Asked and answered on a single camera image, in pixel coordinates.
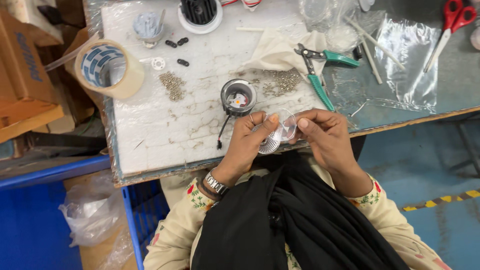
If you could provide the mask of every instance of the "green pliers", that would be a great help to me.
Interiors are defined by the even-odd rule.
[[[316,52],[313,50],[306,49],[303,44],[298,44],[299,49],[294,49],[295,52],[303,57],[305,64],[307,65],[308,75],[307,78],[312,83],[315,92],[317,93],[320,100],[325,104],[327,109],[330,111],[335,111],[332,102],[328,98],[327,94],[325,93],[324,88],[322,87],[322,83],[318,79],[318,76],[315,75],[315,70],[313,69],[312,59],[325,59],[326,61],[335,61],[347,64],[352,67],[358,67],[360,63],[355,61],[345,55],[341,55],[339,53],[331,52],[328,50],[324,50],[323,52]]]

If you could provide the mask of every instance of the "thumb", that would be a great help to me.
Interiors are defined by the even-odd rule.
[[[327,136],[317,124],[307,118],[301,118],[297,123],[298,128],[311,140],[320,143]]]
[[[256,144],[261,144],[263,140],[265,140],[270,133],[275,131],[275,129],[278,127],[278,114],[274,113],[266,119],[262,125],[258,127],[257,130],[251,135],[252,140]]]

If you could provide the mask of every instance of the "red scissors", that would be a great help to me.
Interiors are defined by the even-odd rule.
[[[445,48],[450,36],[460,27],[473,22],[477,17],[477,12],[473,7],[463,7],[462,0],[448,0],[444,6],[444,16],[444,33],[442,34],[442,38],[440,39],[440,42],[438,42],[437,47],[433,51],[427,66],[423,70],[424,72],[428,72],[432,68],[433,63],[435,63],[435,60],[437,60],[440,53]]]

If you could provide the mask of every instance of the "silver watch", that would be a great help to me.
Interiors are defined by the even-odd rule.
[[[222,194],[224,194],[225,192],[227,192],[227,191],[229,190],[229,188],[226,187],[225,185],[220,184],[219,182],[217,182],[217,181],[215,180],[215,178],[213,178],[213,176],[212,176],[212,171],[213,171],[213,170],[211,170],[211,171],[208,172],[207,176],[205,177],[205,180],[206,180],[207,184],[208,184],[209,186],[211,186],[213,189],[215,189],[215,191],[216,191],[218,194],[222,195]]]

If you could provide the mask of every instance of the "yellow black hazard stripe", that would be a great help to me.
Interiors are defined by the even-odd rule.
[[[430,201],[427,201],[427,202],[419,203],[419,204],[416,204],[416,205],[407,205],[407,206],[404,206],[404,207],[400,207],[399,210],[400,210],[400,212],[413,211],[413,210],[417,210],[417,209],[421,209],[421,208],[425,208],[425,207],[434,207],[434,206],[437,206],[437,205],[443,204],[443,203],[472,199],[472,198],[476,198],[476,197],[479,197],[479,196],[480,196],[480,188],[477,189],[477,190],[470,190],[470,191],[464,192],[464,193],[459,194],[459,195],[443,196],[443,197],[439,197],[439,198],[436,198],[436,199],[433,199],[433,200],[430,200]]]

